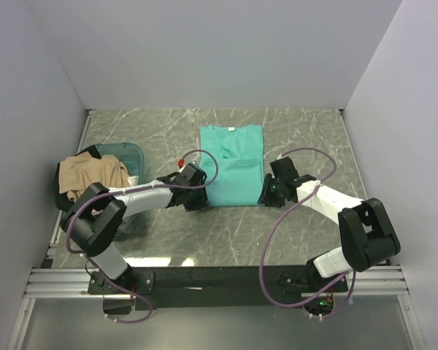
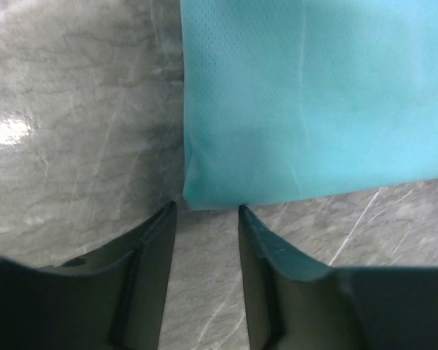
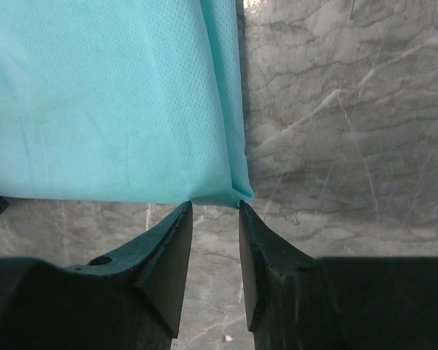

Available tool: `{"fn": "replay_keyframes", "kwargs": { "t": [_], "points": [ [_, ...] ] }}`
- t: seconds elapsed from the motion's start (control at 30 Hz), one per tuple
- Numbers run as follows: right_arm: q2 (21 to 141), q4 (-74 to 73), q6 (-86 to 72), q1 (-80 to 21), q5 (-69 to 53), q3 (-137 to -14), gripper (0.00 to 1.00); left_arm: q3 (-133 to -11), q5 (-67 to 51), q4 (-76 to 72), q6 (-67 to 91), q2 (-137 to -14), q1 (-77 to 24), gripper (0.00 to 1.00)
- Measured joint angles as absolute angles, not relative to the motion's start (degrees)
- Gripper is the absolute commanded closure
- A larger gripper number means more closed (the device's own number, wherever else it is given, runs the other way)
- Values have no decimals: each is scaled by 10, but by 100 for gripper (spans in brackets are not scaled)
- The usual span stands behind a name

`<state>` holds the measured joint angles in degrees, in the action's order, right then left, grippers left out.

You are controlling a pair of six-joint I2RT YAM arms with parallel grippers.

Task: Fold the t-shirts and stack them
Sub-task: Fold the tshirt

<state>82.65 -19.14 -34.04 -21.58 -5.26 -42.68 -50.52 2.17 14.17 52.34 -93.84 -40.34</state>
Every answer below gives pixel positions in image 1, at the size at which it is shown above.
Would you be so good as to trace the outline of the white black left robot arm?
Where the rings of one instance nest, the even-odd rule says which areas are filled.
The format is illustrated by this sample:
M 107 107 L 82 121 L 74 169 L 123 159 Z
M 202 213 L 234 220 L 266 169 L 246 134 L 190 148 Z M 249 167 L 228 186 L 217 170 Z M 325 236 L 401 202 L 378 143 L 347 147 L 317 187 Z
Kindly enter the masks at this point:
M 123 221 L 154 209 L 203 209 L 209 206 L 208 184 L 206 173 L 195 163 L 133 187 L 110 189 L 96 182 L 61 219 L 66 248 L 72 254 L 84 254 L 106 276 L 105 284 L 113 292 L 125 292 L 131 284 L 131 267 L 112 243 Z

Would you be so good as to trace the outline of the teal t-shirt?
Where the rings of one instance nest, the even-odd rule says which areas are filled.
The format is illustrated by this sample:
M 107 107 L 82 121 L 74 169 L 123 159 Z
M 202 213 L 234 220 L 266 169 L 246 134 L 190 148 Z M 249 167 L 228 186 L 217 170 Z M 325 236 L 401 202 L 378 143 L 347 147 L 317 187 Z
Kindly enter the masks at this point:
M 264 185 L 263 127 L 203 126 L 200 167 L 214 182 L 206 188 L 212 207 L 257 206 Z

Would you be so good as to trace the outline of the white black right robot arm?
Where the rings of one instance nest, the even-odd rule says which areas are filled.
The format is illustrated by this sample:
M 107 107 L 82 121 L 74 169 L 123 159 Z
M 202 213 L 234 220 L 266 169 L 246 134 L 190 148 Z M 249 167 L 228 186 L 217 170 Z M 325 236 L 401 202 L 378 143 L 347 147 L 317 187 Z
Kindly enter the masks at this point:
M 270 166 L 260 204 L 281 208 L 287 202 L 301 203 L 339 228 L 340 246 L 307 261 L 303 285 L 311 291 L 325 289 L 342 273 L 366 271 L 400 253 L 400 241 L 381 200 L 351 197 L 309 174 L 301 175 L 289 157 Z

